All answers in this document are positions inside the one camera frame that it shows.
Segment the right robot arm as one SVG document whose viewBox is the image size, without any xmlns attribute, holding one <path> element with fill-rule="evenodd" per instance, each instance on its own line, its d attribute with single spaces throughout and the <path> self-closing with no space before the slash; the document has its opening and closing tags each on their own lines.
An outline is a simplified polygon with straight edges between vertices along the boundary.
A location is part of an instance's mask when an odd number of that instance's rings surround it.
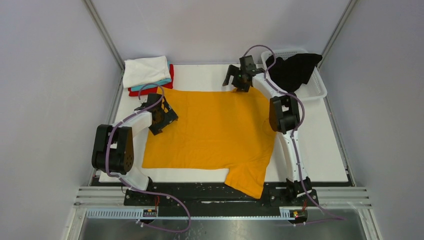
<svg viewBox="0 0 424 240">
<path fill-rule="evenodd" d="M 300 114 L 305 107 L 294 93 L 288 93 L 267 78 L 262 68 L 229 65 L 223 86 L 232 84 L 237 91 L 248 92 L 253 87 L 269 100 L 269 124 L 282 146 L 286 162 L 287 201 L 301 205 L 313 191 L 311 180 L 303 164 L 298 147 L 298 128 L 304 121 Z"/>
</svg>

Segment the yellow t shirt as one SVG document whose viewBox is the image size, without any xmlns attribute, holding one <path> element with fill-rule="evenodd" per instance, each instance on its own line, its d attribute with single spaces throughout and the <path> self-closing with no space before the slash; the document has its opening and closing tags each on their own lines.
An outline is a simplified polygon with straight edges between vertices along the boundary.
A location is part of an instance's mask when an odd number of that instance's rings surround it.
<svg viewBox="0 0 424 240">
<path fill-rule="evenodd" d="M 269 100 L 254 88 L 164 92 L 178 120 L 148 135 L 142 167 L 228 169 L 226 185 L 259 199 L 276 138 L 269 124 Z"/>
</svg>

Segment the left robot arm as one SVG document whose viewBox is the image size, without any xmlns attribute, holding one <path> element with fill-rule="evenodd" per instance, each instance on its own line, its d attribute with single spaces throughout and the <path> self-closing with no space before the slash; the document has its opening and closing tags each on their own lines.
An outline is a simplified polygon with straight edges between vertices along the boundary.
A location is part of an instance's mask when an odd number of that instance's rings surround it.
<svg viewBox="0 0 424 240">
<path fill-rule="evenodd" d="M 92 166 L 109 177 L 117 178 L 130 190 L 137 191 L 135 197 L 142 205 L 152 204 L 155 192 L 148 187 L 151 178 L 135 166 L 134 137 L 144 130 L 156 136 L 178 118 L 163 95 L 149 94 L 147 100 L 129 116 L 114 124 L 100 124 L 97 127 Z"/>
</svg>

